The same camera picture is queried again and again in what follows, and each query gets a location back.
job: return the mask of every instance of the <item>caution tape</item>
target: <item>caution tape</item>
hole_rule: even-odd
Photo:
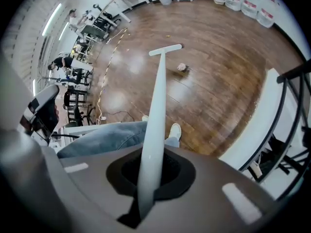
[[[121,35],[121,37],[120,37],[120,39],[119,39],[119,41],[118,41],[118,43],[117,43],[115,49],[114,49],[113,52],[112,52],[112,55],[111,55],[111,57],[110,57],[110,60],[109,60],[109,62],[108,62],[108,65],[107,65],[107,68],[106,68],[106,73],[105,73],[105,75],[104,75],[103,84],[102,84],[102,87],[101,87],[101,92],[99,93],[99,98],[98,98],[98,101],[97,101],[97,106],[98,106],[98,109],[99,109],[99,111],[100,111],[100,115],[99,115],[99,117],[96,119],[96,124],[97,124],[97,125],[100,125],[100,123],[101,123],[101,118],[102,118],[102,116],[103,116],[102,111],[101,111],[101,108],[100,108],[100,106],[99,106],[99,103],[101,102],[101,95],[102,95],[102,93],[103,93],[104,82],[105,82],[105,79],[106,79],[106,76],[107,76],[107,72],[108,72],[108,70],[109,70],[109,66],[110,66],[112,57],[113,57],[115,51],[117,50],[118,45],[120,44],[120,42],[121,42],[121,40],[122,40],[124,34],[126,33],[127,28],[125,28],[125,29],[123,29],[123,30],[124,30],[124,32],[123,32],[123,34]]]

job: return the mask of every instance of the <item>black pants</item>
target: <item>black pants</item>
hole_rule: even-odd
[[[81,46],[80,52],[84,53],[87,49],[87,43],[78,43]]]
[[[84,29],[81,31],[81,33],[92,34],[92,35],[95,35],[95,36],[102,38],[102,39],[104,38],[104,36],[106,34],[105,32],[100,31],[98,29],[95,29],[94,27],[92,27],[90,25],[86,25],[84,27]]]

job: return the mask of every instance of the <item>white wall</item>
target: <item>white wall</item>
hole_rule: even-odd
[[[54,58],[56,58],[60,52],[71,52],[77,37],[78,35],[67,27],[63,33],[62,38],[60,39]]]
[[[276,1],[280,4],[276,24],[296,43],[305,58],[310,59],[311,50],[300,26],[284,2],[282,0]]]

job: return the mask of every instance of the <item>desk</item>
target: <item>desk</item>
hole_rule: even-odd
[[[117,27],[117,25],[113,22],[113,21],[111,21],[111,20],[109,20],[107,17],[105,17],[104,15],[103,15],[103,13],[106,11],[106,9],[113,3],[113,2],[115,2],[116,0],[111,0],[104,8],[103,8],[103,10],[101,11],[101,13],[100,13],[100,17],[103,17],[105,20],[107,20],[108,22],[110,22],[113,26],[115,26],[115,27]],[[127,6],[129,6],[129,8],[132,10],[133,8],[133,4],[130,2],[130,1],[127,1],[127,0],[122,0]],[[123,17],[127,22],[131,22],[131,20],[130,20],[130,18],[128,18],[123,12],[122,12],[122,10],[120,9],[120,7],[116,4],[116,6],[117,6],[117,10],[118,10],[118,12],[119,12],[119,15],[121,16],[121,17]]]

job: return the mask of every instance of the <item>black cable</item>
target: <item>black cable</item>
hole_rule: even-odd
[[[305,162],[306,159],[307,159],[307,158],[303,158],[303,159],[298,160],[298,161],[296,161],[296,162],[297,162],[297,163],[302,163],[302,162]],[[285,163],[285,164],[284,164],[284,167],[285,167],[285,168],[289,168],[289,167],[292,167],[292,166],[291,166],[290,164]]]
[[[292,158],[292,159],[298,158],[298,157],[300,157],[300,156],[302,156],[302,155],[305,155],[305,154],[308,153],[308,152],[309,152],[309,150],[306,149],[306,150],[304,150],[303,152],[301,152],[301,153],[299,153],[299,154],[296,154],[296,155],[294,155],[294,156],[291,157],[291,158]]]
[[[72,135],[72,134],[52,134],[52,135],[51,135],[51,137],[58,137],[58,136],[79,138],[79,136],[77,136],[77,135]]]
[[[121,113],[121,112],[127,113],[127,114],[132,118],[133,122],[135,122],[134,118],[133,118],[133,117],[131,116],[131,114],[129,114],[127,111],[118,111],[118,112],[116,112],[116,113],[109,113],[109,112],[104,112],[104,113],[107,113],[107,114],[113,116],[113,115],[118,114],[118,113]]]

